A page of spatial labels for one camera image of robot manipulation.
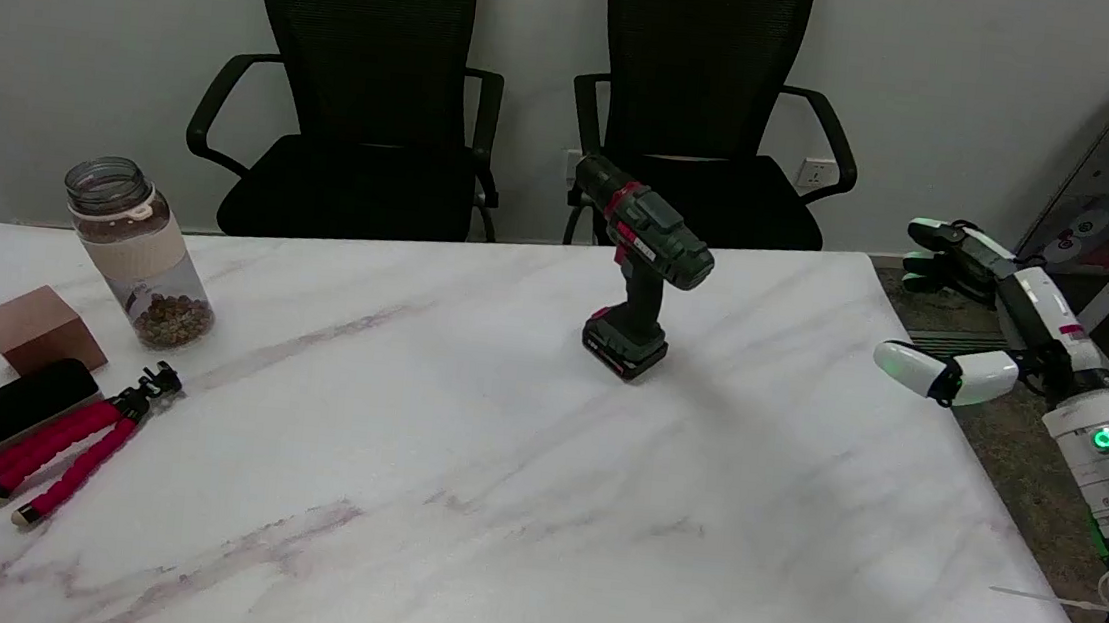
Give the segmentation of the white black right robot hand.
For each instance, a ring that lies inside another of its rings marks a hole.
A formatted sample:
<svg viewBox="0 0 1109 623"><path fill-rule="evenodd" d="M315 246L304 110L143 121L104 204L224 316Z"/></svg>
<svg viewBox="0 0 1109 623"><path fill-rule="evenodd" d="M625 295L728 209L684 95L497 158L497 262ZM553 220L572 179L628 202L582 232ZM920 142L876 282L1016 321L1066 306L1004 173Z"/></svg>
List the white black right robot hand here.
<svg viewBox="0 0 1109 623"><path fill-rule="evenodd" d="M873 357L894 381L945 407L990 404L1022 382L1060 413L1109 420L1109 368L1048 272L1027 265L971 221L917 217L916 255L904 258L910 290L955 290L995 306L1009 323L1006 350L936 357L883 341Z"/></svg>

